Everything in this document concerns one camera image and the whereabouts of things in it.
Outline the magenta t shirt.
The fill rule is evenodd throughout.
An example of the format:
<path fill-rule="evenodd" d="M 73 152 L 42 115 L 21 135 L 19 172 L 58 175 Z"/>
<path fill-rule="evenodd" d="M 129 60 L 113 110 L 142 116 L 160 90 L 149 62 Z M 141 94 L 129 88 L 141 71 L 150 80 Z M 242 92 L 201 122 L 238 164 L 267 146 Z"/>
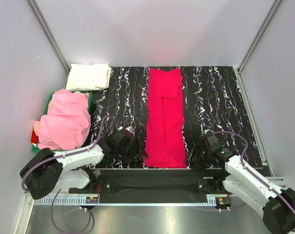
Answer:
<path fill-rule="evenodd" d="M 149 167 L 186 168 L 182 80 L 179 68 L 149 70 L 145 146 Z"/>

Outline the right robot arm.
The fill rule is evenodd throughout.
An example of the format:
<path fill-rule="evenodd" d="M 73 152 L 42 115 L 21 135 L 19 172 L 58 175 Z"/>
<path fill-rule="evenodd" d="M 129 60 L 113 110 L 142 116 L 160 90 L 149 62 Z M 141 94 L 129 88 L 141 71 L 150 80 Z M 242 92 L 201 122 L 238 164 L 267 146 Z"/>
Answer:
<path fill-rule="evenodd" d="M 243 153 L 219 142 L 215 133 L 200 137 L 185 162 L 192 170 L 204 171 L 209 165 L 222 170 L 207 182 L 199 182 L 200 192 L 236 195 L 257 212 L 270 233 L 295 233 L 295 191 L 268 180 L 244 160 Z"/>

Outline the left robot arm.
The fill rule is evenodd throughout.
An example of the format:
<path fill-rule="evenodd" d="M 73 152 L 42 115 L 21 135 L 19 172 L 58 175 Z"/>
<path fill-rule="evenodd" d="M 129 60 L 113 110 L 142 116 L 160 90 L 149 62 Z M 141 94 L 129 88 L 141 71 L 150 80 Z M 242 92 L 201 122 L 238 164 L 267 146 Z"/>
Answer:
<path fill-rule="evenodd" d="M 100 189 L 98 176 L 87 165 L 107 164 L 118 156 L 126 163 L 148 157 L 131 127 L 82 148 L 55 152 L 50 148 L 40 150 L 20 171 L 21 186 L 34 200 L 58 190 L 74 194 L 96 193 Z"/>

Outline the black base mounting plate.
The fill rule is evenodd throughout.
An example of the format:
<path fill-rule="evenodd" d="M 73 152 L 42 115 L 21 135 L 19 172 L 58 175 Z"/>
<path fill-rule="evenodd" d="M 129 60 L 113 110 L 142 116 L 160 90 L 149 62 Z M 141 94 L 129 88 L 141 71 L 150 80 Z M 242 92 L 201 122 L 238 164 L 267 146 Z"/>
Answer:
<path fill-rule="evenodd" d="M 71 194 L 99 194 L 101 204 L 207 203 L 207 195 L 226 196 L 219 169 L 98 169 L 89 184 Z"/>

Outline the folded white t shirt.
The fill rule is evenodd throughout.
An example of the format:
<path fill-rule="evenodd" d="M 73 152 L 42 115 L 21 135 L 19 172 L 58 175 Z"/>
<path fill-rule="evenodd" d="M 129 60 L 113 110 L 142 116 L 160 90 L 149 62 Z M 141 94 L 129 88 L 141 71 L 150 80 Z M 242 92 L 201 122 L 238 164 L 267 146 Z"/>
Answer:
<path fill-rule="evenodd" d="M 111 67 L 102 64 L 71 64 L 66 89 L 72 92 L 98 91 L 109 87 Z"/>

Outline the red garment in basket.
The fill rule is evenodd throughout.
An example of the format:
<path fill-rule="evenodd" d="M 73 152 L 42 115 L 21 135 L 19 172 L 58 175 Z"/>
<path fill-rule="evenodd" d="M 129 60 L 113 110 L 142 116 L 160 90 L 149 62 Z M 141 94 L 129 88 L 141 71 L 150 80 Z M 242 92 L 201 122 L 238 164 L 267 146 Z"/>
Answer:
<path fill-rule="evenodd" d="M 38 144 L 38 142 L 39 142 L 39 138 L 36 135 L 35 131 L 33 130 L 32 134 L 31 134 L 31 143 L 32 144 Z"/>

